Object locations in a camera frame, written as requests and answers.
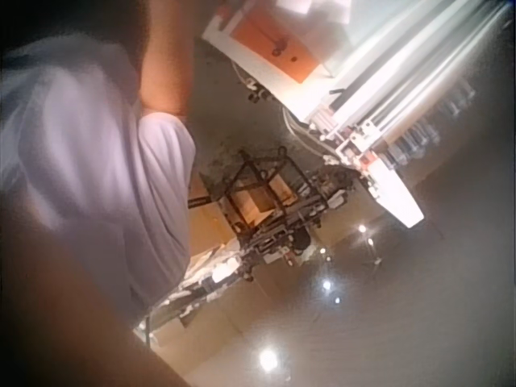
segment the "person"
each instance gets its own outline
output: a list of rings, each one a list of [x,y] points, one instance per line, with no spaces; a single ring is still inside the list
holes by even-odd
[[[189,263],[189,3],[145,0],[139,82],[85,34],[2,56],[2,342],[39,385],[185,385],[131,329]]]

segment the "light fixture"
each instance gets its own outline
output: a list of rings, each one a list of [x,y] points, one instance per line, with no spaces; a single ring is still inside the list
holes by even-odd
[[[323,287],[325,290],[330,290],[330,289],[331,289],[331,282],[329,282],[328,280],[325,280],[325,281],[322,283],[322,287]]]
[[[264,349],[260,353],[260,365],[265,372],[271,372],[273,369],[277,368],[278,364],[279,362],[275,351]]]

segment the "metal frame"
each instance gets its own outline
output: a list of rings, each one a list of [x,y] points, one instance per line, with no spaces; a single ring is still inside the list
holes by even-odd
[[[189,208],[204,206],[212,202],[218,202],[225,198],[232,210],[236,213],[239,224],[228,222],[233,232],[239,238],[240,244],[244,251],[255,248],[258,252],[267,252],[270,248],[283,242],[285,238],[291,234],[291,231],[303,227],[306,224],[314,223],[320,215],[329,208],[327,199],[315,187],[306,174],[299,166],[287,155],[285,147],[278,149],[277,156],[251,157],[245,151],[240,151],[243,163],[237,173],[229,180],[226,180],[223,195],[220,198],[212,198],[205,196],[189,200]],[[264,165],[273,165],[270,173],[263,169]],[[270,183],[281,170],[292,168],[295,173],[302,179],[309,190],[309,194],[303,199],[296,201],[290,206],[285,206],[277,193],[271,187]],[[236,186],[237,181],[247,172],[251,172],[256,180],[255,182]],[[276,211],[271,218],[265,219],[262,223],[255,227],[248,224],[245,217],[235,203],[233,194],[248,189],[256,189],[263,187],[267,195],[273,200]],[[311,208],[309,214],[302,215],[302,209]]]

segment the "machine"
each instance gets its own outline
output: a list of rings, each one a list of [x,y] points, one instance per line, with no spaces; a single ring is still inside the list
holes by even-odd
[[[285,125],[327,164],[355,169],[405,226],[424,215],[396,173],[475,95],[463,75],[510,18],[481,0],[246,0],[221,6],[203,38],[227,55],[249,100],[274,97]]]
[[[210,252],[205,262],[219,260],[213,269],[188,275],[152,313],[148,332],[241,278],[252,281],[259,262],[302,254],[306,227],[343,205],[353,181],[406,227],[419,223],[424,215],[396,170],[439,144],[437,110],[455,118],[469,106],[476,91],[468,68],[510,17],[511,5],[494,0],[229,0],[219,7],[203,39],[231,60],[250,103],[282,105],[286,129],[325,168],[306,176],[285,149],[261,158],[243,153],[222,194],[190,201],[191,208],[221,203],[238,246]],[[272,183],[285,168],[299,184],[290,182],[293,197],[281,198]],[[264,189],[274,203],[259,222],[235,204],[250,189]]]

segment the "ceiling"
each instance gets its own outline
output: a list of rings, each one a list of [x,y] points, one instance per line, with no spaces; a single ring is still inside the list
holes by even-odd
[[[213,9],[198,2],[199,32]],[[186,327],[157,332],[157,353],[198,387],[506,385],[514,328],[511,42],[508,32],[474,66],[478,98],[447,123],[446,141],[402,170],[427,220],[410,231],[385,215],[369,223],[385,260],[374,281],[353,231],[381,212],[358,192],[318,232],[322,244],[335,245],[332,266],[261,268],[254,285],[228,290]],[[284,130],[278,106],[250,103],[227,58],[201,40],[189,129],[208,183],[238,164],[240,148],[256,154],[284,144],[303,168],[318,163]],[[322,297],[324,276],[339,287],[338,306]],[[281,371],[271,375],[257,362],[267,346],[281,355]]]

